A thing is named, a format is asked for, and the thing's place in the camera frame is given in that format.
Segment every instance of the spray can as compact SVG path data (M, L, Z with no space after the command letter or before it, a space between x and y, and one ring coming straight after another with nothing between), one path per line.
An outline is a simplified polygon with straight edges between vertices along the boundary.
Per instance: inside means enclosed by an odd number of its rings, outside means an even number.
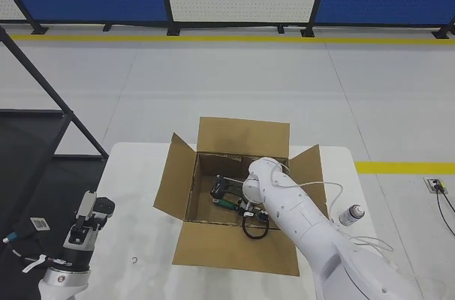
M339 222L344 226L350 226L362 217L364 217L364 209L358 204L355 204L339 216Z

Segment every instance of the yellow tape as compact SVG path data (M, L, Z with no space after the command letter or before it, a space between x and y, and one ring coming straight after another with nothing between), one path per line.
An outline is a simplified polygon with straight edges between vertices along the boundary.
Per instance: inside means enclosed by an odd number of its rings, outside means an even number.
M455 175L455 163L356 162L359 174L439 174Z
M163 35L32 35L13 34L17 41L70 42L244 42L244 43L335 43L335 44L408 44L455 45L455 39L403 39L358 37L253 37L253 36L179 36Z

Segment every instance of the blue wall panel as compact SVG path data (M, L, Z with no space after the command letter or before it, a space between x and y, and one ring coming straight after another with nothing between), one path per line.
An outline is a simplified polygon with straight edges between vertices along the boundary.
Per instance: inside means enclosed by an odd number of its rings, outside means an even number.
M35 20L166 21L164 0L23 0Z
M455 0L321 0L317 23L447 24Z

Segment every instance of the floor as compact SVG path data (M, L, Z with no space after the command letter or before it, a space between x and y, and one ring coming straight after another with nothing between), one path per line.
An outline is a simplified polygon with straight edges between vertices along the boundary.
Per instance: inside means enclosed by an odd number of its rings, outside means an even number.
M68 26L50 30L53 35L100 31ZM143 30L118 28L109 34L136 35ZM272 32L244 29L241 34ZM413 39L430 35L426 30L329 28L316 34ZM291 145L344 146L356 161L455 162L455 46L18 44L108 151L118 142L168 143L173 131L196 143L199 117L223 116L289 122ZM1 46L0 108L56 108ZM73 127L58 152L96 153ZM440 299L444 285L447 298L455 299L455 239L423 176L360 175L360 180L378 237L396 248L389 258L401 272L418 276L426 300ZM455 206L455 175L442 179ZM444 202L442 207L447 212ZM455 231L454 216L446 215Z

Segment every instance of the green object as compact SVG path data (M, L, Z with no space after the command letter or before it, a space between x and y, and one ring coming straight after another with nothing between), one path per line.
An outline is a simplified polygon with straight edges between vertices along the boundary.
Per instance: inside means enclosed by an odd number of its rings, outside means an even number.
M230 209L231 211L237 211L237 209L239 208L237 204L224 199L213 199L212 202L217 206L224 207L225 209Z

